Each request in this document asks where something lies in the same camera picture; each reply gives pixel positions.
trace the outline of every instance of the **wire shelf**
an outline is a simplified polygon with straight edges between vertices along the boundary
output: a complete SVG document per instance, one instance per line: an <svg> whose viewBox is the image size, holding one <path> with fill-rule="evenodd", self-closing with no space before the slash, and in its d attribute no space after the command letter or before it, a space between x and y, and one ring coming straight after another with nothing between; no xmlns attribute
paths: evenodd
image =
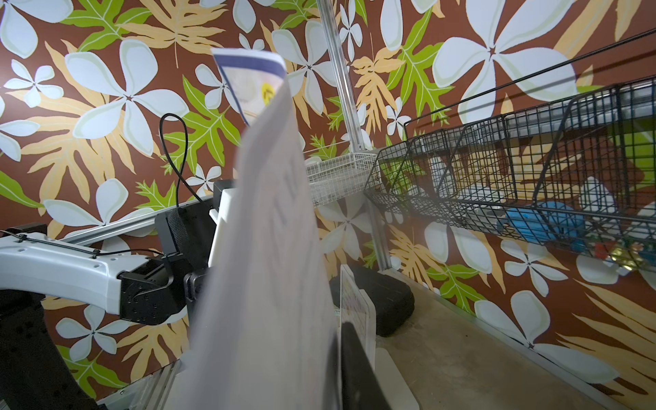
<svg viewBox="0 0 656 410"><path fill-rule="evenodd" d="M656 77L440 129L378 154L382 211L656 266Z"/></svg>
<svg viewBox="0 0 656 410"><path fill-rule="evenodd" d="M375 160L376 154L356 152L308 165L314 206L362 192Z"/></svg>

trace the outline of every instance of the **vertical metal pole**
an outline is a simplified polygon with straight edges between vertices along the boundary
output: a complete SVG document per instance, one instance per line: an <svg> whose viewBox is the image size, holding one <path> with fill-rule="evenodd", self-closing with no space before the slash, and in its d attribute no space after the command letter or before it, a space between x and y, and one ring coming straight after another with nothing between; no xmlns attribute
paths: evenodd
<svg viewBox="0 0 656 410"><path fill-rule="evenodd" d="M356 110L355 98L351 79L348 76L348 68L342 50L342 43L339 40L335 14L331 0L317 0L319 15L323 23L323 29L326 33L326 42L328 44L328 55L333 62L335 77L337 79L337 92L339 99L342 101L342 112L344 113L344 124L346 132L351 141L351 147L354 152L364 151L362 135L360 134L360 124L358 121L358 112ZM373 240L374 252L378 260L378 266L381 270L392 267L390 262L390 253L387 249L387 238L385 237L385 227L382 223L378 209L367 199L367 213L371 221L371 239Z"/></svg>
<svg viewBox="0 0 656 410"><path fill-rule="evenodd" d="M360 134L360 124L358 121L358 111L356 110L355 98L353 96L353 87L348 77L348 68L342 51L342 43L339 41L339 32L333 13L331 0L317 0L319 15L323 23L323 29L326 33L326 42L328 44L328 55L333 62L335 77L337 78L337 93L342 100L342 112L344 113L344 124L346 132L351 140L351 147L354 152L364 151L362 135Z"/></svg>

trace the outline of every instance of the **black cable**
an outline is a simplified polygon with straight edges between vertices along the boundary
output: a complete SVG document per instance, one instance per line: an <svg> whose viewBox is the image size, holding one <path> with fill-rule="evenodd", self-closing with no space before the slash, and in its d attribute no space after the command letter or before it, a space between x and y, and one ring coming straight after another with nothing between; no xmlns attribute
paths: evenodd
<svg viewBox="0 0 656 410"><path fill-rule="evenodd" d="M65 245L61 242L54 242L54 241L44 241L42 239L35 239L33 237L29 237L26 234L14 234L13 232L5 231L0 229L0 232L4 232L8 235L11 235L15 238L18 238L18 242L23 242L23 241L30 241L30 242L36 242L36 243L45 243L46 245L52 245L52 246L57 246L60 248L65 248L65 249L71 249L73 251L78 251L82 253L87 253L89 255L93 255L92 258L95 259L98 256L107 256L107 255L116 255L117 253L131 253L132 251L142 251L142 252L152 252L156 255L159 256L165 256L162 252L155 251L153 249L125 249L123 251L112 251L112 252L103 252L100 249L94 249L93 251L88 251L86 249L80 249L74 246L70 245Z"/></svg>
<svg viewBox="0 0 656 410"><path fill-rule="evenodd" d="M173 163L173 160L171 159L171 156L169 155L169 150L166 148L166 143L164 141L164 120L166 117L175 117L178 121L182 123L182 126L184 127L184 155L182 156L182 164L180 164L180 169L178 170L175 167L175 164ZM162 149L164 150L164 154L166 155L166 158L169 160L169 165L175 172L175 174L178 176L178 184L175 186L175 206L177 208L180 207L180 201L178 199L178 191L180 190L180 183L182 182L187 189L189 189L189 192L191 192L194 197L200 202L200 203L205 203L199 196L198 194L192 189L191 186L187 183L187 181L184 180L182 177L182 171L184 170L184 164L187 162L187 149L189 148L189 132L187 131L187 124L185 124L184 120L180 118L179 116L173 114L173 113L166 113L162 115L162 117L159 119L159 138L162 141Z"/></svg>

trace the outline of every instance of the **black case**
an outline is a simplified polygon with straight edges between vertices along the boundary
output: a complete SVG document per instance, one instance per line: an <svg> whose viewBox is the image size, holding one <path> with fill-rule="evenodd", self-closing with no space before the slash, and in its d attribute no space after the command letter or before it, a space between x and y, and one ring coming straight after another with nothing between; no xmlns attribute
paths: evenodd
<svg viewBox="0 0 656 410"><path fill-rule="evenodd" d="M349 266L356 285L367 292L376 307L376 334L390 336L415 311L415 296L410 286L391 276L364 266ZM333 304L339 306L339 276L330 280Z"/></svg>
<svg viewBox="0 0 656 410"><path fill-rule="evenodd" d="M342 325L342 408L391 410L350 322Z"/></svg>

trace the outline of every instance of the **yellow circle logo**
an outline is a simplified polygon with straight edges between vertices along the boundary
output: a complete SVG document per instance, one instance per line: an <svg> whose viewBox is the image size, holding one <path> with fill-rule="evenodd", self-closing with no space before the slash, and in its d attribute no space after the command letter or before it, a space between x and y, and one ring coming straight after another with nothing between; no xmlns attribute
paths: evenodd
<svg viewBox="0 0 656 410"><path fill-rule="evenodd" d="M271 102L271 100L274 99L276 96L276 91L274 90L273 87L271 87L271 84L269 83L264 83L262 84L262 99L264 101L264 105L267 106Z"/></svg>

